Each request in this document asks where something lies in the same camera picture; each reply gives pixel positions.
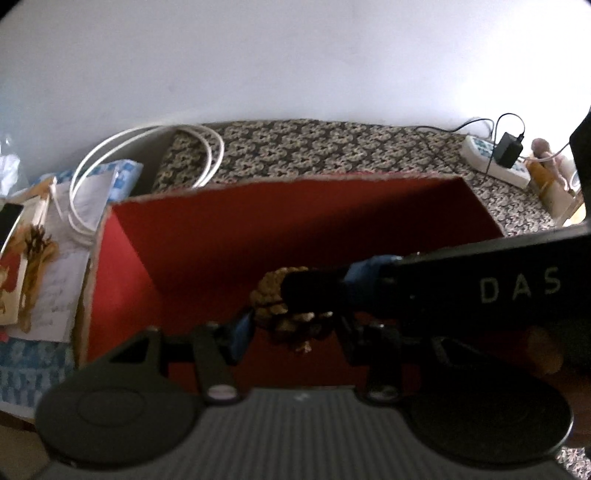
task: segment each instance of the paper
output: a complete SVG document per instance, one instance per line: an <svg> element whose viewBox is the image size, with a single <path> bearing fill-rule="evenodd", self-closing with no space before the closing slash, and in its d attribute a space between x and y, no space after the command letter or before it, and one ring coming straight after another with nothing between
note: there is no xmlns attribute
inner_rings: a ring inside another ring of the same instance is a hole
<svg viewBox="0 0 591 480"><path fill-rule="evenodd" d="M93 227L100 222L114 181L114 171L90 176L76 196L76 210ZM69 205L69 187L69 182L57 186L57 200L62 211L66 211ZM76 233L68 223L61 221L55 202L49 206L46 230L57 241L60 256L45 271L39 298L31 315L31 331L24 333L17 326L6 330L10 337L23 340L69 342L90 248L74 240Z"/></svg>

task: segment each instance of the pine cone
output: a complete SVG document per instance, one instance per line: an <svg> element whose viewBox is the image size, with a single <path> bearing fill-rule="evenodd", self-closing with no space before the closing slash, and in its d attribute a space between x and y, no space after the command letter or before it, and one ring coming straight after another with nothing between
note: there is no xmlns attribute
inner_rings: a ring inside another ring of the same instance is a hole
<svg viewBox="0 0 591 480"><path fill-rule="evenodd" d="M286 343L297 353L309 352L310 339L327 338L333 329L332 312L290 313L281 298L281 283L285 276L306 270L307 267L284 267L268 272L250 295L256 325L268 330L273 342Z"/></svg>

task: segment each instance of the power strip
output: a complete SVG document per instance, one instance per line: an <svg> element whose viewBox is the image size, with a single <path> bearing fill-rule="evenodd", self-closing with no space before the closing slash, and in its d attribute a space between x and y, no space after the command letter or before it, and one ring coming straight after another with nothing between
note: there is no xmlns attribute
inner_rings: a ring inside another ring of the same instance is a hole
<svg viewBox="0 0 591 480"><path fill-rule="evenodd" d="M491 142L468 135L462 144L460 155L472 168L485 173L491 160L492 149L493 144ZM504 168L493 160L488 174L523 190L527 190L531 180L530 172L520 161L515 162L511 168Z"/></svg>

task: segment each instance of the coiled white cable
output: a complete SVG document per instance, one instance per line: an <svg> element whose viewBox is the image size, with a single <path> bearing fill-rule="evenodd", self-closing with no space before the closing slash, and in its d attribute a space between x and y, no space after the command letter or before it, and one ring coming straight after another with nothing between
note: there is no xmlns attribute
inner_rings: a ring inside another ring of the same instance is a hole
<svg viewBox="0 0 591 480"><path fill-rule="evenodd" d="M88 155L84 157L84 159L78 164L74 171L74 175L72 176L72 181L70 182L70 188L68 191L68 200L69 200L69 211L67 215L65 212L62 211L60 208L59 202L56 198L55 194L55 185L52 185L51 192L54 198L54 202L56 204L57 212L62 219L62 221L69 223L70 227L72 228L72 237L82 245L91 246L93 244L93 240L96 234L96 228L93 225L88 224L81 218L80 214L76 210L76 205L74 204L74 200L76 199L76 195L80 190L81 186L83 185L84 181L90 175L92 170L103 163L106 159L110 158L114 153L118 152L122 148L127 147L128 145L141 140L145 137L148 137L152 134L164 132L174 128L178 131L186 132L192 137L197 138L204 146L206 152L206 164L203 169L203 172L199 176L199 178L195 181L191 188L200 188L204 187L208 184L208 182L213 178L213 176L218 171L220 165L222 164L223 155L225 151L225 145L223 142L223 138L214 130L205 125L153 125L150 127L138 127L138 128L130 128L128 130L119 132L118 134L113 135L112 137L107 138L106 140L102 141L98 144L95 148L93 148ZM110 143L114 142L115 140L125 137L126 135L133 134L135 132L140 132L137 135L134 135L131 138L121 142L116 147L111 148L107 153L101 155L97 158L88 168L85 169L86 164L90 162L90 159L103 147L109 145ZM215 161L213 160L213 153L212 153L212 146L209 144L207 138L203 135L209 134L213 136L218 143L219 149L217 152L217 157Z"/></svg>

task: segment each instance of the round black disc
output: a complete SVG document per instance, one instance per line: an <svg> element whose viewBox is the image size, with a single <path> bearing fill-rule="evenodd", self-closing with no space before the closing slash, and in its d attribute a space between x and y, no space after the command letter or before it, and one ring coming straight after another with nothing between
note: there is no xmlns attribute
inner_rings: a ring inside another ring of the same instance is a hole
<svg viewBox="0 0 591 480"><path fill-rule="evenodd" d="M49 392L36 424L50 455L101 469L136 465L170 451L190 431L195 401L163 378L154 377L152 386Z"/></svg>
<svg viewBox="0 0 591 480"><path fill-rule="evenodd" d="M411 427L434 450L497 467L546 459L572 426L568 403L549 387L530 393L418 395L409 414Z"/></svg>

